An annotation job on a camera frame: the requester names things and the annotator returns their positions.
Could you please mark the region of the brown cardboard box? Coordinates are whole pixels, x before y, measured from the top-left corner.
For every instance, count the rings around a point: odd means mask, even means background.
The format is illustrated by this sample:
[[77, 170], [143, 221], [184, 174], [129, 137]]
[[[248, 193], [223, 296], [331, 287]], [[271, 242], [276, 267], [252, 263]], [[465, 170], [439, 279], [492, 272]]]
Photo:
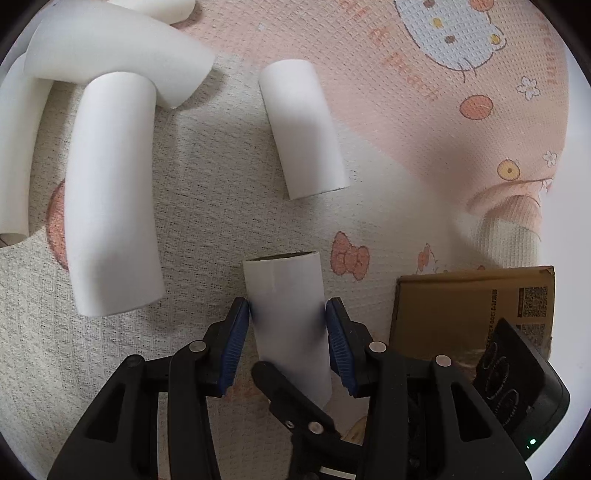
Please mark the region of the brown cardboard box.
[[549, 358], [555, 285], [552, 266], [403, 276], [390, 345], [422, 360], [445, 354], [472, 373], [504, 318]]

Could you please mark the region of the white paper tube front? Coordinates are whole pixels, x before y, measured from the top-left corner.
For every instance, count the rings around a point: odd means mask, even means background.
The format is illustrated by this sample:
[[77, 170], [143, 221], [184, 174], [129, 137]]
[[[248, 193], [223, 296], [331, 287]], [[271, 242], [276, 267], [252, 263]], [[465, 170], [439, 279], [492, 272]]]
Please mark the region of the white paper tube front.
[[86, 317], [131, 311], [164, 294], [152, 200], [156, 90], [127, 72], [84, 89], [64, 194], [66, 257]]

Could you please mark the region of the white paper tube short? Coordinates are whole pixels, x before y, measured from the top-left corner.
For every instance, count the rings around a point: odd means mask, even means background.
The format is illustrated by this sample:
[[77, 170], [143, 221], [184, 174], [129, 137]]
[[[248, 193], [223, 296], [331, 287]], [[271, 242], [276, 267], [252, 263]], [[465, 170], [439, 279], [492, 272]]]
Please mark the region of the white paper tube short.
[[296, 200], [349, 186], [331, 110], [315, 66], [287, 59], [259, 75], [288, 196]]

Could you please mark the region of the pink Hello Kitty blanket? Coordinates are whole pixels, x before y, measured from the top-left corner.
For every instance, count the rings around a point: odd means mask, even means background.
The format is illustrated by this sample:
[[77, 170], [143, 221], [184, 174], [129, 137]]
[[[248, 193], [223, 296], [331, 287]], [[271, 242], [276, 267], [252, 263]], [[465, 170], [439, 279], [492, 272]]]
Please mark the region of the pink Hello Kitty blanket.
[[[128, 355], [204, 334], [245, 293], [245, 259], [312, 250], [325, 293], [379, 339], [401, 275], [539, 260], [541, 199], [564, 148], [565, 46], [527, 1], [484, 1], [460, 71], [430, 59], [390, 1], [201, 1], [182, 31], [216, 54], [181, 107], [158, 109], [153, 194], [163, 298], [77, 314], [59, 243], [81, 89], [54, 85], [38, 130], [28, 239], [1, 252], [1, 431], [37, 479]], [[259, 91], [274, 61], [315, 65], [349, 174], [290, 200]]]

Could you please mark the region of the white paper tube top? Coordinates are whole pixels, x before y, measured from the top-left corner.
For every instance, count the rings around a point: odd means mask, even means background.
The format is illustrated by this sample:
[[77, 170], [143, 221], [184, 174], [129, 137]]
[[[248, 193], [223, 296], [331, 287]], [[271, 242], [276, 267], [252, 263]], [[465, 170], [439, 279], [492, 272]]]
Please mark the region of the white paper tube top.
[[109, 0], [108, 3], [168, 25], [187, 20], [197, 5], [195, 0]]

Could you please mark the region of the white paper tube crosswise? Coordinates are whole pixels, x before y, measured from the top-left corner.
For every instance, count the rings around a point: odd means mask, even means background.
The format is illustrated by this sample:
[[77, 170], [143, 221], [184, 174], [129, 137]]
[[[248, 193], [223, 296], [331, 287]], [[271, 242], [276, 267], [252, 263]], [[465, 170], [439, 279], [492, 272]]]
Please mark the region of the white paper tube crosswise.
[[134, 73], [154, 84], [158, 105], [174, 109], [204, 82], [214, 60], [204, 44], [141, 13], [100, 1], [62, 1], [35, 30], [24, 70], [78, 85]]

